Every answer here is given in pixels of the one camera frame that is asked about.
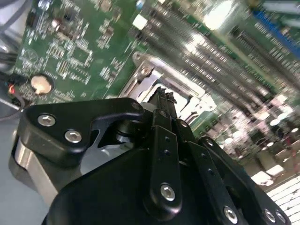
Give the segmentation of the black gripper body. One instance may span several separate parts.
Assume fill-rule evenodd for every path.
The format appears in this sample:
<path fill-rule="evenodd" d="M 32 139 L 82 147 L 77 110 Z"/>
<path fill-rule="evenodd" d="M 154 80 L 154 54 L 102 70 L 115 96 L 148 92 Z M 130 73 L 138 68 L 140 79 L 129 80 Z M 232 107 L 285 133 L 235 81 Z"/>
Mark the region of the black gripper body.
<path fill-rule="evenodd" d="M 47 225 L 211 225 L 197 169 L 173 122 L 154 120 L 145 145 L 64 187 Z"/>

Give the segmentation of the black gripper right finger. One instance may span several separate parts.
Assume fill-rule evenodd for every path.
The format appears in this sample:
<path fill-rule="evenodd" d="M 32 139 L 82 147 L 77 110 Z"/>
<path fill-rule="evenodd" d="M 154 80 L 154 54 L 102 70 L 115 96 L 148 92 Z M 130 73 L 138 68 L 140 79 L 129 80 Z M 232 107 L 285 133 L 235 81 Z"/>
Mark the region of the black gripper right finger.
<path fill-rule="evenodd" d="M 176 100 L 165 95 L 167 112 L 173 120 L 185 157 L 197 169 L 208 198 L 212 225 L 289 225 L 288 216 L 250 178 L 245 169 L 230 158 L 209 137 L 196 140 L 189 125 L 177 117 Z"/>

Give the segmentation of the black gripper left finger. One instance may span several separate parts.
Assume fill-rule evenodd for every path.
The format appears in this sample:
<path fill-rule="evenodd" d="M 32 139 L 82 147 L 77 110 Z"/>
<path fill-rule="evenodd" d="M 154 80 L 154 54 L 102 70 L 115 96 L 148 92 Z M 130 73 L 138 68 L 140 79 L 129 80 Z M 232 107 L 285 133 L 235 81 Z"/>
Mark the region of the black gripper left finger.
<path fill-rule="evenodd" d="M 165 91 L 131 98 L 33 105 L 23 111 L 13 155 L 50 207 L 71 182 L 142 147 L 154 120 L 169 119 Z"/>

